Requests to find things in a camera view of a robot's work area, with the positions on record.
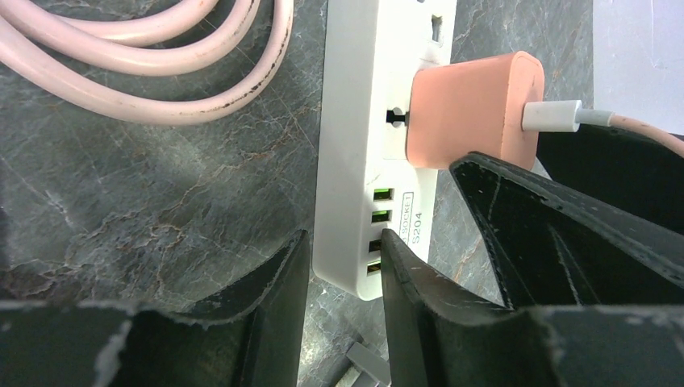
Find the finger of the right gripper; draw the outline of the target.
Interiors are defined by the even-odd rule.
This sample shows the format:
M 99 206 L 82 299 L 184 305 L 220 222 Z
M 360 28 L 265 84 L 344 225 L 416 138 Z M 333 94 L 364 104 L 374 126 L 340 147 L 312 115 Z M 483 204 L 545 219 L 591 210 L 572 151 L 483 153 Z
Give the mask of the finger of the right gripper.
M 554 181 L 683 233 L 683 158 L 663 145 L 582 125 L 575 133 L 539 134 L 536 155 Z
M 506 306 L 683 303 L 681 235 L 482 153 L 449 172 Z

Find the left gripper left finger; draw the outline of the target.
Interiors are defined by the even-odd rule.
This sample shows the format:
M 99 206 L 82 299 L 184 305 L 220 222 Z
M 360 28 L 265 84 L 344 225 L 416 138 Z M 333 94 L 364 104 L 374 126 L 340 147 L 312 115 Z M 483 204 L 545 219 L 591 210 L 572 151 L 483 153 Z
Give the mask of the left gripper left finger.
M 148 303 L 3 300 L 4 386 L 293 386 L 310 275 L 296 231 L 184 312 Z

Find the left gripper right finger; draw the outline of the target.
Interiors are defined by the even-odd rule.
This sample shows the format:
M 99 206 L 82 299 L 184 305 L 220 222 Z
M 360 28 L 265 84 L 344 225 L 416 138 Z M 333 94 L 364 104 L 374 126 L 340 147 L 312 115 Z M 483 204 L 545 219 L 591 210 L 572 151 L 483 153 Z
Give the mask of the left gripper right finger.
M 680 386 L 683 290 L 647 271 L 619 302 L 505 307 L 381 237 L 394 386 Z

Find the pink plug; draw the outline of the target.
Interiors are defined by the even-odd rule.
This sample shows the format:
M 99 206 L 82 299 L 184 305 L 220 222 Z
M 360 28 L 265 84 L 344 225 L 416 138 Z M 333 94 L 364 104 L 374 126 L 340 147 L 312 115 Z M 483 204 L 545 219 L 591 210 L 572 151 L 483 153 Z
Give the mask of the pink plug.
M 523 110 L 541 101 L 544 69 L 518 51 L 423 69 L 414 76 L 407 124 L 407 160 L 447 169 L 480 152 L 530 170 L 538 135 L 522 128 Z

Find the small white USB power strip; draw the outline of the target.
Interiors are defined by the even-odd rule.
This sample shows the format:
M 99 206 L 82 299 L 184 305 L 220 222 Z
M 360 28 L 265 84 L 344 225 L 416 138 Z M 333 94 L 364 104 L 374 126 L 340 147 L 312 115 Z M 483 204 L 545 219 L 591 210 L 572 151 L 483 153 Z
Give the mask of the small white USB power strip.
M 429 255 L 437 171 L 407 160 L 415 74 L 451 59 L 454 1 L 331 1 L 315 195 L 315 275 L 382 295 L 381 236 Z

